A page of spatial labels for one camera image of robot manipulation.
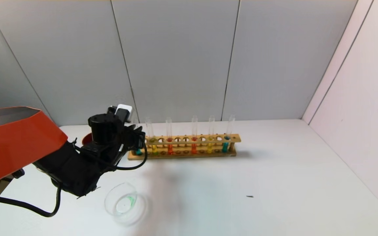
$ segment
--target test tube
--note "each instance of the test tube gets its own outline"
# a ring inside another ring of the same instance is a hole
[[[171,133],[171,118],[167,117],[165,120],[166,128],[167,128],[167,142],[172,142],[173,141],[173,135]],[[172,155],[173,154],[173,145],[169,144],[167,145],[167,154]]]
[[[138,125],[139,121],[138,121],[138,117],[135,117],[133,120],[132,120],[132,124],[135,125],[135,128],[137,128],[137,125]],[[141,156],[142,155],[142,151],[141,149],[137,149],[135,151],[135,154],[138,155],[138,156]]]
[[[192,116],[192,141],[198,139],[198,117],[196,115]],[[196,143],[192,144],[192,154],[196,154]]]
[[[214,122],[215,122],[215,117],[213,115],[210,116],[210,119],[209,119],[209,130],[208,130],[208,140],[209,141],[213,141],[214,140]],[[213,144],[212,143],[208,143],[207,144],[207,153],[212,153],[213,152]]]
[[[234,121],[236,120],[234,115],[230,115],[230,118],[228,119],[228,124],[227,124],[227,132],[225,133],[224,139],[225,140],[230,140],[231,133],[233,132],[233,125]],[[228,142],[222,144],[222,152],[227,152],[228,149]]]
[[[156,141],[156,136],[154,136],[154,130],[153,130],[153,124],[151,123],[150,117],[145,118],[145,124],[147,125],[147,131],[148,131],[148,137],[149,137],[149,142],[155,142]],[[157,145],[151,145],[152,152],[154,155],[158,155],[157,151]]]

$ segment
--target wooden test tube rack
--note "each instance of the wooden test tube rack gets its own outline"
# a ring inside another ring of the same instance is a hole
[[[145,144],[147,145],[148,158],[149,159],[172,159],[172,158],[198,158],[198,157],[234,157],[237,155],[234,143],[241,142],[238,134],[231,134],[230,139],[225,139],[226,134],[215,135],[197,135],[197,140],[193,141],[192,136],[181,135],[172,136],[173,141],[167,142],[167,137],[145,137]],[[207,144],[212,144],[212,153],[208,153]],[[222,152],[224,143],[228,143],[227,152]],[[197,152],[192,153],[192,144],[196,144]],[[158,154],[153,154],[152,146],[157,146]],[[167,153],[167,146],[173,145],[173,154]],[[145,152],[142,149],[141,155],[136,155],[135,151],[131,151],[128,156],[128,160],[142,160],[145,156]]]

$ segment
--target orange liquid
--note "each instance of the orange liquid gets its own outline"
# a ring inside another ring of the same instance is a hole
[[[198,138],[197,137],[192,137],[193,141],[196,141]],[[192,144],[192,154],[196,154],[196,144]]]
[[[167,142],[172,142],[173,139],[172,138],[168,138],[167,139]],[[173,145],[167,145],[167,154],[169,155],[173,155]]]

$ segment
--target white tabletop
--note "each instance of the white tabletop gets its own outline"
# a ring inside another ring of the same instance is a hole
[[[225,126],[216,122],[216,133]],[[90,131],[61,129],[70,141]],[[165,124],[154,130],[165,134]],[[190,123],[173,124],[174,135],[190,130]],[[206,130],[199,123],[199,133]],[[105,173],[85,197],[63,192],[52,218],[0,203],[0,235],[378,236],[378,200],[306,123],[236,121],[234,133],[242,138],[237,157],[149,160],[137,170]],[[120,166],[138,162],[124,158]],[[33,165],[24,170],[1,196],[52,211],[49,177]],[[106,194],[124,181],[149,203],[144,220],[126,227],[104,209]]]

